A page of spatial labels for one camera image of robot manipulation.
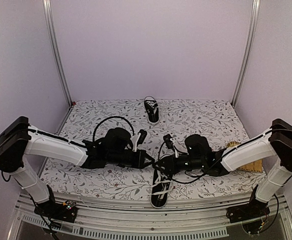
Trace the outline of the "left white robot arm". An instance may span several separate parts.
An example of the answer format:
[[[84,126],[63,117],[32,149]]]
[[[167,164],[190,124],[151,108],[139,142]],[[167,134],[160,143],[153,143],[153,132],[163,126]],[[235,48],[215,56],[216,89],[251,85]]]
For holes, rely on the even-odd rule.
[[[0,134],[0,171],[12,176],[49,216],[56,217],[60,206],[30,167],[26,155],[62,160],[84,169],[101,169],[107,164],[143,169],[154,159],[138,146],[147,132],[128,132],[121,127],[108,130],[104,137],[77,142],[38,129],[25,116],[18,117]]]

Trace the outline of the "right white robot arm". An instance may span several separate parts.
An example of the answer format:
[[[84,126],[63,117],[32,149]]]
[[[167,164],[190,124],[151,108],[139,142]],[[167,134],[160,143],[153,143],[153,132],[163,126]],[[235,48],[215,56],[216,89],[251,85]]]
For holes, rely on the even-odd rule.
[[[151,203],[156,208],[166,204],[173,176],[181,171],[202,170],[195,180],[204,176],[220,177],[246,164],[277,156],[268,177],[254,188],[250,203],[245,205],[244,214],[255,218],[272,195],[292,177],[292,126],[279,118],[273,120],[272,126],[260,135],[219,151],[212,151],[208,140],[199,134],[185,139],[187,153],[178,152],[169,134],[164,136],[164,144],[175,152],[153,164]]]

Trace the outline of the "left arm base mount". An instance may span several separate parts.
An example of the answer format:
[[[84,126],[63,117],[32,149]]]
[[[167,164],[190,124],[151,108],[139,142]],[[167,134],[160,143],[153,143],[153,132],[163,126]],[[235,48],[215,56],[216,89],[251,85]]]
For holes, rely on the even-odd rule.
[[[53,220],[74,223],[77,217],[78,208],[70,202],[56,203],[48,200],[43,203],[35,203],[34,213]]]

